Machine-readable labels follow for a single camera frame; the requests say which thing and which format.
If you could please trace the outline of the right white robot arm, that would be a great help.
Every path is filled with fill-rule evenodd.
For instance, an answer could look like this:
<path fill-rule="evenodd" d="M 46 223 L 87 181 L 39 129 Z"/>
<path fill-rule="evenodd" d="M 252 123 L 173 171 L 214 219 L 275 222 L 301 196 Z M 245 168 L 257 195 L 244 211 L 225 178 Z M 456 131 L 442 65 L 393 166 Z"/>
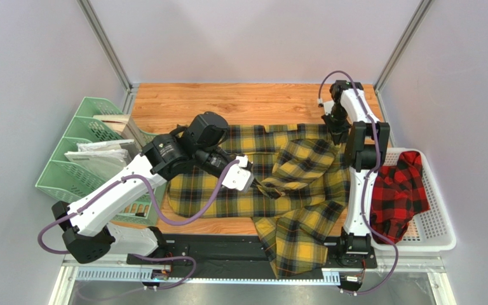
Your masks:
<path fill-rule="evenodd" d="M 337 80 L 329 90 L 331 100 L 320 102 L 322 119 L 334 144 L 343 144 L 349 168 L 348 214 L 335 247 L 335 260 L 353 267 L 372 255 L 370 209 L 374 183 L 384 164 L 390 136 L 389 124 L 368 105 L 360 83 Z"/>

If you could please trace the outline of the yellow plaid long sleeve shirt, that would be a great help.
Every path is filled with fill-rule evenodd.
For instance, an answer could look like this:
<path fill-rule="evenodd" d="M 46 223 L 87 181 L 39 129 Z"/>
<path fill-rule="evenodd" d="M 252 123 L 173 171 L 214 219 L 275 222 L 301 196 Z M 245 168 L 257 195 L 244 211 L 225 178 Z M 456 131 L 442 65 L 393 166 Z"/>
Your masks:
<path fill-rule="evenodd" d="M 254 183 L 247 192 L 221 189 L 195 168 L 172 179 L 168 202 L 181 217 L 205 210 L 204 218 L 249 217 L 275 277 L 288 278 L 322 267 L 324 244 L 349 199 L 343 146 L 325 125 L 232 125 L 221 145 L 230 156 L 245 154 Z"/>

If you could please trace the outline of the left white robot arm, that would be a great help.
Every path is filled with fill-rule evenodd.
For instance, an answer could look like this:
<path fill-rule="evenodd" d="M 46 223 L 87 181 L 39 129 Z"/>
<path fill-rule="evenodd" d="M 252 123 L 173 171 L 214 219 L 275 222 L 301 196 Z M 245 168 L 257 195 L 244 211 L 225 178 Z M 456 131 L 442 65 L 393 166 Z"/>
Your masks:
<path fill-rule="evenodd" d="M 73 203 L 54 204 L 51 209 L 55 221 L 48 227 L 62 229 L 65 245 L 62 253 L 71 254 L 81 264 L 106 254 L 154 255 L 162 245 L 158 229 L 123 227 L 111 220 L 141 196 L 149 194 L 159 219 L 178 225 L 161 213 L 154 189 L 194 168 L 217 177 L 218 183 L 207 204 L 180 222 L 182 226 L 200 218 L 213 204 L 221 187 L 245 190 L 253 179 L 248 158 L 243 154 L 232 157 L 219 146 L 228 131 L 227 121 L 218 114 L 199 114 L 189 126 L 155 136 L 129 165 L 89 195 Z"/>

